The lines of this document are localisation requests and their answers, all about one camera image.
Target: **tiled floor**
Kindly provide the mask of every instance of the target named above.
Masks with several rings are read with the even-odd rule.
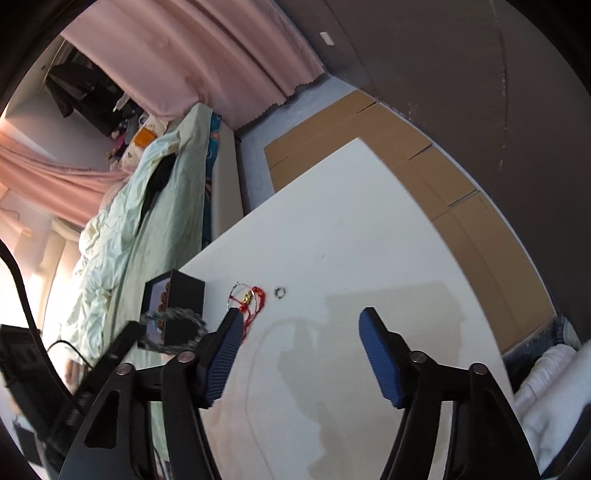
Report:
[[[242,142],[239,149],[245,183],[242,187],[246,190],[246,198],[249,203],[249,205],[245,205],[247,212],[254,210],[275,193],[264,148],[299,123],[340,100],[353,90],[355,87],[336,77],[329,76],[326,80],[301,92],[295,99],[280,106],[241,135]]]

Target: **white fabric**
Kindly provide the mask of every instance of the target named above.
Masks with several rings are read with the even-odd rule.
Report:
[[[540,472],[569,439],[585,405],[591,403],[591,342],[531,406],[521,426]]]
[[[77,293],[60,337],[75,345],[89,361],[102,353],[111,291],[127,264],[148,180],[163,157],[179,151],[180,139],[178,132],[172,132],[154,140],[113,203],[91,219],[80,235],[82,257],[72,278],[72,291]]]
[[[517,418],[523,418],[534,402],[572,361],[576,353],[576,350],[571,346],[560,344],[548,348],[538,358],[530,374],[515,394],[513,410]]]

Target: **cardboard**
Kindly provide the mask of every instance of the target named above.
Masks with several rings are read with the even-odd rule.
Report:
[[[354,138],[382,159],[433,222],[502,352],[554,317],[535,268],[494,206],[427,137],[365,94],[347,95],[265,148],[275,191]]]

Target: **curtain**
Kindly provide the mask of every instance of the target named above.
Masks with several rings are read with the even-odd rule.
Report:
[[[202,102],[233,129],[324,72],[268,0],[99,0],[62,35],[149,113]]]
[[[114,183],[128,174],[54,163],[0,132],[0,179],[9,190],[76,225],[86,226]]]

